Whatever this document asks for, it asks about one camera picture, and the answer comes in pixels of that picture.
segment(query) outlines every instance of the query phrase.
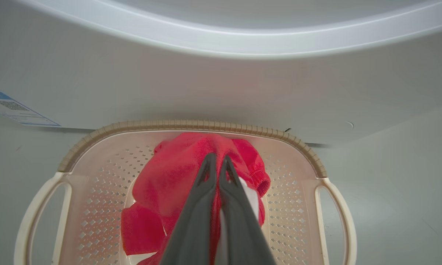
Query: qr code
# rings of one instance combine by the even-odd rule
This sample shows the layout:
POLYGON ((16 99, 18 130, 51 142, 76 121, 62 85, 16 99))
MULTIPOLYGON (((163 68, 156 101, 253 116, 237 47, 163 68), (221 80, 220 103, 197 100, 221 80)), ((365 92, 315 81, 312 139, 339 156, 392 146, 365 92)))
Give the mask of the qr code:
POLYGON ((27 110, 13 101, 0 101, 0 104, 12 110, 27 110))

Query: basket handle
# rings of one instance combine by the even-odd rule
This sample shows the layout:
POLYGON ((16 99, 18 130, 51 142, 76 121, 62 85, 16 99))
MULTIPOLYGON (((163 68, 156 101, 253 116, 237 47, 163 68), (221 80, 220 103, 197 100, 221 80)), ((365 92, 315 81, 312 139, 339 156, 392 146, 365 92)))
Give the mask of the basket handle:
POLYGON ((350 209, 347 206, 347 203, 345 202, 345 199, 343 198, 339 189, 334 184, 332 184, 332 182, 330 182, 329 178, 323 178, 321 186, 327 189, 330 196, 334 200, 335 206, 337 207, 340 219, 342 221, 342 228, 344 231, 343 235, 345 241, 343 264, 355 265, 357 261, 357 231, 355 230, 355 225, 353 223, 350 209))
MULTIPOLYGON (((33 246, 34 233, 38 226, 39 218, 46 207, 47 202, 54 194, 56 189, 63 183, 65 173, 57 172, 53 178, 49 179, 39 189, 33 200, 28 206, 26 213, 20 224, 18 235, 16 237, 14 250, 14 265, 31 265, 31 250, 33 246)), ((71 189, 66 185, 66 195, 64 198, 63 209, 61 212, 61 222, 57 231, 56 245, 54 246, 53 261, 60 255, 60 249, 63 239, 63 231, 66 226, 67 213, 70 205, 71 189)))

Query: scratch on floor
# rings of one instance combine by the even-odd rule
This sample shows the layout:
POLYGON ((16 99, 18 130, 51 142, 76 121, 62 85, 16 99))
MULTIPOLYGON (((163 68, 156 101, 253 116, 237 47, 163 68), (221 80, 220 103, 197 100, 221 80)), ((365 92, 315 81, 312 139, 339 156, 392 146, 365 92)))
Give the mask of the scratch on floor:
POLYGON ((435 233, 436 233, 436 235, 438 235, 438 233, 423 219, 423 218, 421 218, 421 220, 426 224, 426 225, 428 225, 429 227, 430 227, 430 229, 432 230, 432 231, 434 231, 435 233))

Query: white appliance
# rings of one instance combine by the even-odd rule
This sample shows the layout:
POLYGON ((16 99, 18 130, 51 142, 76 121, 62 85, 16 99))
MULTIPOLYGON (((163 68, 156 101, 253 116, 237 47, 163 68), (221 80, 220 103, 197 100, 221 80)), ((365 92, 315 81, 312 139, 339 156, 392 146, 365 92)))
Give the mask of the white appliance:
POLYGON ((69 128, 214 119, 341 143, 442 105, 442 1, 0 1, 0 92, 69 128))

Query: circular white rim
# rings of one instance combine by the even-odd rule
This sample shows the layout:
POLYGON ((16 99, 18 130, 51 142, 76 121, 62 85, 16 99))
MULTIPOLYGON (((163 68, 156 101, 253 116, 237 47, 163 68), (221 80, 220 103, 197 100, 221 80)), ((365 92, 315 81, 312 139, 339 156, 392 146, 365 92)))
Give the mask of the circular white rim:
POLYGON ((216 57, 309 57, 362 49, 442 30, 442 1, 425 2, 363 20, 265 31, 196 25, 144 13, 110 0, 20 1, 119 37, 216 57))

